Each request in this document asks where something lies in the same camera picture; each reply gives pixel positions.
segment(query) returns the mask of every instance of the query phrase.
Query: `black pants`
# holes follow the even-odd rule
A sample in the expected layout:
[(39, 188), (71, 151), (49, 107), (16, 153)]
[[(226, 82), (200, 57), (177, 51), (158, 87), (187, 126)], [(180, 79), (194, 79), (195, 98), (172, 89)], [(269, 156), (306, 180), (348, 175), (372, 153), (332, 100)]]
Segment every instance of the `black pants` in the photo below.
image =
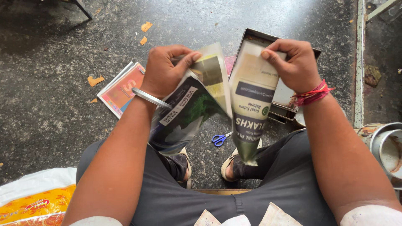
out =
[[(77, 182), (102, 143), (92, 144), (82, 154)], [(192, 226), (208, 210), (221, 223), (245, 214), (251, 225), (257, 226), (273, 202), (303, 226), (336, 225), (318, 188), (305, 131), (291, 133), (259, 152), (257, 167), (244, 166), (238, 158), (234, 162), (236, 177), (263, 179), (258, 188), (237, 195), (209, 195), (179, 186), (167, 170), (169, 160), (163, 160), (147, 147), (141, 194), (132, 223)]]

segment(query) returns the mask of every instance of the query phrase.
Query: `scissors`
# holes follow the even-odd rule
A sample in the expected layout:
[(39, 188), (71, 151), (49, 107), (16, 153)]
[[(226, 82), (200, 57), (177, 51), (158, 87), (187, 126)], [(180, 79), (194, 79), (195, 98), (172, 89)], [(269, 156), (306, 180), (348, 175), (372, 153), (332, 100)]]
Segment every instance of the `scissors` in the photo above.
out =
[(226, 135), (215, 135), (215, 136), (212, 137), (212, 142), (215, 143), (215, 146), (220, 147), (220, 146), (222, 146), (222, 144), (224, 143), (226, 138), (228, 136), (230, 136), (232, 133), (233, 133), (233, 131), (228, 133), (228, 134), (226, 134)]

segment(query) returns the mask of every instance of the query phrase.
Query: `metal frame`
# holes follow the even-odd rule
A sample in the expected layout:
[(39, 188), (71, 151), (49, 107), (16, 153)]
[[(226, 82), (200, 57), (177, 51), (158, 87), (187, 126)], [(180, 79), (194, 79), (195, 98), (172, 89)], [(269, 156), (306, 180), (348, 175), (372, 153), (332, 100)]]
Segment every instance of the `metal frame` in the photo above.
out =
[(85, 5), (82, 3), (81, 0), (62, 0), (62, 1), (66, 2), (66, 3), (72, 3), (74, 5), (77, 5), (78, 8), (80, 8), (80, 10), (85, 14), (85, 16), (88, 17), (88, 19), (92, 20), (94, 18), (92, 13), (85, 7)]
[(355, 89), (355, 128), (363, 127), (363, 91), (364, 91), (364, 39), (366, 23), (365, 16), (365, 0), (359, 0), (357, 3), (357, 42), (356, 42), (356, 89)]
[(396, 4), (402, 2), (402, 0), (388, 0), (378, 8), (376, 8), (373, 12), (367, 15), (366, 23), (370, 22), (376, 16), (382, 14), (383, 12), (389, 10), (390, 8), (394, 7)]

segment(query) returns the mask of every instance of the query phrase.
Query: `orange paper scrap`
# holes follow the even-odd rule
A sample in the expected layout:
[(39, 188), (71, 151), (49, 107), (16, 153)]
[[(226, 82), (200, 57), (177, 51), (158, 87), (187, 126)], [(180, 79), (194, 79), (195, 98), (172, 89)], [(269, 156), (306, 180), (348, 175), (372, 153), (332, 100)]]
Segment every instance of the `orange paper scrap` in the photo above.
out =
[(145, 42), (147, 42), (148, 41), (148, 39), (147, 38), (145, 38), (145, 36), (142, 38), (142, 40), (141, 40), (141, 42), (139, 42), (141, 45), (144, 45), (145, 44)]
[(100, 76), (99, 78), (96, 78), (96, 79), (94, 79), (92, 76), (88, 77), (88, 82), (91, 85), (91, 87), (102, 82), (103, 80), (105, 80), (105, 79), (102, 76)]
[(150, 23), (150, 22), (145, 22), (145, 24), (143, 24), (143, 25), (141, 26), (141, 30), (142, 30), (143, 32), (147, 32), (148, 29), (149, 29), (151, 26), (152, 26), (152, 23)]

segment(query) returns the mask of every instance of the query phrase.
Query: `red wristband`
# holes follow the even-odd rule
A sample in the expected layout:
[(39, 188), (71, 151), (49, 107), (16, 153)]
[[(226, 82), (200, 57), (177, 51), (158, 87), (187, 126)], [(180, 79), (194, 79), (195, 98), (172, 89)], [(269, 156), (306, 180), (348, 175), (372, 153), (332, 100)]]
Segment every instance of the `red wristband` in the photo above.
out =
[(333, 89), (334, 88), (328, 88), (325, 79), (323, 79), (322, 82), (312, 91), (294, 95), (293, 97), (297, 98), (295, 104), (297, 106), (309, 105), (314, 101), (324, 98)]

